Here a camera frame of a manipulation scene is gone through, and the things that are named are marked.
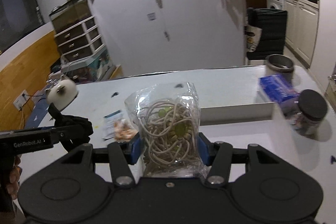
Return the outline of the person's left hand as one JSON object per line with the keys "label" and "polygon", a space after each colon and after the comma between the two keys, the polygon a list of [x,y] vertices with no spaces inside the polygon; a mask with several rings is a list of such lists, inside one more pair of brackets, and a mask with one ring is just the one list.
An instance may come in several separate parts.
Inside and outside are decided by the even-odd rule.
{"label": "person's left hand", "polygon": [[18,197],[18,190],[19,190],[19,179],[21,177],[22,169],[19,166],[21,163],[21,157],[16,156],[13,168],[9,175],[9,183],[6,186],[8,194],[11,196],[12,200],[16,200]]}

